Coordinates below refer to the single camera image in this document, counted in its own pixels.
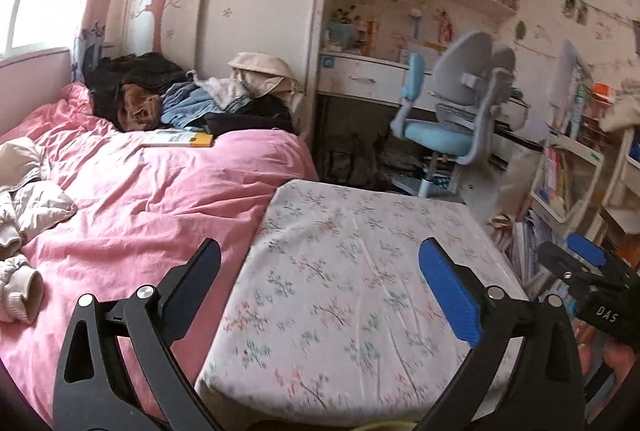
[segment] floral tablecloth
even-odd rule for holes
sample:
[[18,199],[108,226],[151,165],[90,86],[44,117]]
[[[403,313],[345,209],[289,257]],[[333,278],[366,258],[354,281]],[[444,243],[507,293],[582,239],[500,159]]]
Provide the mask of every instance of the floral tablecloth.
[[[201,386],[303,423],[421,417],[468,352],[418,268],[430,236],[486,286],[526,298],[464,205],[299,180],[282,186],[231,293]],[[517,352],[514,342],[479,414],[494,408]]]

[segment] chair seat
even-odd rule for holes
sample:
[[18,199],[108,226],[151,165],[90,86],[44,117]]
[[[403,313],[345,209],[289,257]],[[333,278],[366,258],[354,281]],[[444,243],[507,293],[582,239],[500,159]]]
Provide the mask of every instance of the chair seat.
[[465,156],[474,140],[473,132],[465,128],[417,119],[407,119],[404,123],[404,138],[452,156]]

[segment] chair base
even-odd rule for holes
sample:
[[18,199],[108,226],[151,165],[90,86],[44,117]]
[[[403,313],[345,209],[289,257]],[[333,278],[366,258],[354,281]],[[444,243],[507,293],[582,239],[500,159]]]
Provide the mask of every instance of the chair base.
[[436,200],[455,202],[456,204],[465,203],[458,195],[436,186],[433,182],[425,179],[420,180],[406,176],[394,176],[391,182],[398,189],[402,189],[402,191],[418,198],[433,198]]

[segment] drawer handle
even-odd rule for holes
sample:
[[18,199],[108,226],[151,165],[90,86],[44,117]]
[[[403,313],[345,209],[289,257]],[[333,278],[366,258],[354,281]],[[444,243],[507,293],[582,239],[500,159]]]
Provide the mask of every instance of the drawer handle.
[[374,85],[376,84],[376,80],[372,79],[370,77],[356,77],[356,76],[349,76],[349,79],[351,81],[362,81],[364,83],[369,83],[370,85]]

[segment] metal pivot bolt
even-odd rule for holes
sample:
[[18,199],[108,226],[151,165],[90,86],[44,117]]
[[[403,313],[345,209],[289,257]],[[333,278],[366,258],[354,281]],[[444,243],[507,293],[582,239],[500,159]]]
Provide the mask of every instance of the metal pivot bolt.
[[80,296],[80,299],[78,299],[78,304],[80,306],[89,306],[92,302],[94,302],[94,297],[91,294],[84,294]]
[[136,296],[138,296],[140,299],[146,299],[148,297],[153,296],[155,290],[156,289],[153,288],[151,285],[141,286],[136,292]]
[[560,296],[556,296],[556,294],[551,294],[548,298],[546,298],[546,302],[556,308],[560,308],[562,306],[562,299]]
[[504,290],[502,290],[499,286],[489,287],[486,293],[491,299],[502,299],[504,297]]

